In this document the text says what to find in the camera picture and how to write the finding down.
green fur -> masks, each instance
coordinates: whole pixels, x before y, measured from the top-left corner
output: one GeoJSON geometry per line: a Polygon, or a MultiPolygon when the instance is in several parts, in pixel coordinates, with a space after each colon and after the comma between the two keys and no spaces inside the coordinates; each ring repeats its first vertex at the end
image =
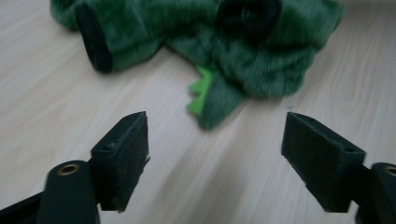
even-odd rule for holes
{"type": "Polygon", "coordinates": [[[216,17],[222,0],[51,0],[52,16],[75,30],[74,8],[82,3],[99,20],[111,71],[141,63],[161,46],[211,71],[210,85],[201,87],[188,106],[204,129],[217,126],[246,96],[280,97],[299,90],[345,13],[333,0],[280,0],[275,30],[252,45],[243,32],[221,30],[216,17]]]}

dinosaur plush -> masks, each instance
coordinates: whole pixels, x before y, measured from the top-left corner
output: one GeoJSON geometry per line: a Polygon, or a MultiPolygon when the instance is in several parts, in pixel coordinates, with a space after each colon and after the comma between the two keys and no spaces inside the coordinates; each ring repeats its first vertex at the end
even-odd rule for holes
{"type": "Polygon", "coordinates": [[[51,0],[52,16],[80,30],[93,67],[123,70],[166,46],[203,76],[187,106],[219,125],[246,97],[299,90],[344,15],[333,0],[51,0]]]}

light green spike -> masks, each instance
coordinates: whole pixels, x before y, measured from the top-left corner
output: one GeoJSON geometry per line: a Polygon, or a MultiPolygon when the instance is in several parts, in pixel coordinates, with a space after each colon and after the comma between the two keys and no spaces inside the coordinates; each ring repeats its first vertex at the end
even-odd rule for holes
{"type": "Polygon", "coordinates": [[[187,109],[195,116],[200,117],[204,109],[204,102],[213,79],[213,72],[200,65],[196,65],[197,71],[202,75],[202,78],[189,86],[189,90],[198,96],[187,105],[187,109]]]}

plush toy foot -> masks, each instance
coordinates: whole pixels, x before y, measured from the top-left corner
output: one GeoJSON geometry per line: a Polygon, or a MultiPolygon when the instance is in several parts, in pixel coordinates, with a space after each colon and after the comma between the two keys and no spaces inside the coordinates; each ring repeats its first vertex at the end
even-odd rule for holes
{"type": "Polygon", "coordinates": [[[190,86],[198,96],[187,109],[197,116],[201,128],[211,130],[236,109],[245,99],[245,94],[223,76],[201,66],[197,69],[203,78],[190,86]]]}
{"type": "Polygon", "coordinates": [[[110,72],[113,68],[113,57],[95,13],[88,5],[82,4],[76,7],[75,14],[93,67],[103,73],[110,72]]]}

light wood surface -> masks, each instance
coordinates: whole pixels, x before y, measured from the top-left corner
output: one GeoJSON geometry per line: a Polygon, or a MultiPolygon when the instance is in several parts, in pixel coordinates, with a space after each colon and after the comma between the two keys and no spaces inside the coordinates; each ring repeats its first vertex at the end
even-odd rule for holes
{"type": "Polygon", "coordinates": [[[123,116],[147,111],[151,161],[127,210],[102,223],[354,223],[327,214],[280,146],[288,107],[396,163],[396,4],[348,4],[291,98],[247,100],[213,132],[185,105],[194,68],[167,49],[119,74],[93,71],[79,33],[49,1],[0,2],[0,209],[43,190],[47,172],[87,160],[123,116]]]}

